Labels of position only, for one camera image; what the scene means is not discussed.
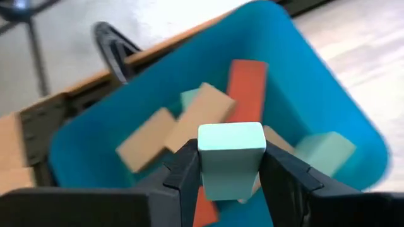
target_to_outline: red wooden block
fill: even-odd
[[[266,62],[234,60],[227,94],[236,101],[231,122],[261,122],[265,101]]]
[[[198,200],[196,201],[196,209],[193,227],[202,227],[219,221],[216,205],[212,201],[206,200],[205,191],[202,186],[198,190]]]

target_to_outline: metal rod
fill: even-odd
[[[27,27],[34,67],[38,77],[39,93],[41,96],[47,96],[49,95],[49,83],[45,74],[44,60],[40,52],[38,35],[32,17],[29,17],[27,21]]]

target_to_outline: light wooden floor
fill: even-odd
[[[147,48],[245,2],[63,1],[37,17],[52,91],[104,67],[90,34],[96,21],[112,23]],[[391,168],[372,190],[404,191],[403,15],[403,0],[335,0],[295,19],[390,146]],[[38,98],[25,35],[19,26],[0,37],[0,115]]]

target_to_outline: light green block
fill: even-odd
[[[259,122],[201,125],[198,151],[206,198],[250,198],[265,149]]]
[[[194,100],[196,94],[198,94],[199,88],[189,90],[189,91],[184,91],[181,93],[181,103],[182,103],[182,109],[186,110],[191,104],[191,102]]]
[[[355,152],[356,146],[337,132],[307,136],[296,145],[295,155],[332,177]]]

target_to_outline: plastic bin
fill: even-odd
[[[357,151],[335,178],[356,189],[379,180],[388,161],[381,136],[286,12],[271,1],[256,1],[193,37],[65,125],[54,136],[50,151],[51,167],[60,186],[135,185],[153,168],[132,175],[116,154],[116,147],[154,111],[175,106],[181,92],[202,82],[225,91],[233,59],[269,64],[263,124],[274,128],[291,145],[308,134],[337,131],[355,143]],[[247,204],[225,201],[218,202],[218,207],[221,221],[213,226],[270,223],[262,191]]]

